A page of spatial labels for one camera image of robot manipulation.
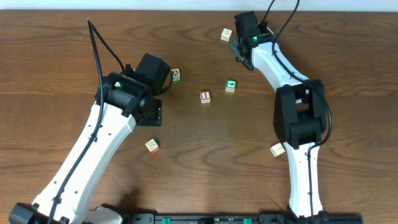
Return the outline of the red letter I block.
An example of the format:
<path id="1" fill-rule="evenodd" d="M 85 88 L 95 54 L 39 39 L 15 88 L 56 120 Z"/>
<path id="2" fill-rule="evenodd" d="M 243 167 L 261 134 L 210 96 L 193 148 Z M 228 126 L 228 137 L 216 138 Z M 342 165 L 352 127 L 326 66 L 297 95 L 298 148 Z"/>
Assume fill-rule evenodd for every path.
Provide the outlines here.
<path id="1" fill-rule="evenodd" d="M 200 92 L 200 100 L 201 103 L 209 103 L 211 101 L 211 92 L 210 91 L 201 91 Z"/>

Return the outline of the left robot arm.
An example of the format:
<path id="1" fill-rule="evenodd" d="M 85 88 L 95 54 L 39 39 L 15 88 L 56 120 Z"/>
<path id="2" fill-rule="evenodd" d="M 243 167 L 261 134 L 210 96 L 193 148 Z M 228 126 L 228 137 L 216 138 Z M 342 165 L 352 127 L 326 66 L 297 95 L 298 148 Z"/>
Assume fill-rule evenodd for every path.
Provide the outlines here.
<path id="1" fill-rule="evenodd" d="M 52 181 L 32 203 L 17 203 L 9 222 L 124 223 L 112 205 L 89 210 L 91 196 L 111 158 L 136 126 L 161 126 L 164 83 L 172 76 L 164 60 L 145 54 L 133 69 L 103 78 L 89 118 Z"/>

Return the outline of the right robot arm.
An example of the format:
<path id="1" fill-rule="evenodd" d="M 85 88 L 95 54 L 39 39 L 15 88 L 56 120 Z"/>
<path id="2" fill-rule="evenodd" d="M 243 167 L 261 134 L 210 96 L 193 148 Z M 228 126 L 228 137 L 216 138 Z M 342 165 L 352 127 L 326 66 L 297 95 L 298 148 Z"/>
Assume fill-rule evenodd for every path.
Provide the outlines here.
<path id="1" fill-rule="evenodd" d="M 323 83 L 302 75 L 286 59 L 267 22 L 253 11 L 234 16 L 237 38 L 230 44 L 236 60 L 258 69 L 275 90 L 273 125 L 287 152 L 290 216 L 287 223 L 325 223 L 318 193 L 317 156 L 330 137 L 331 112 Z"/>

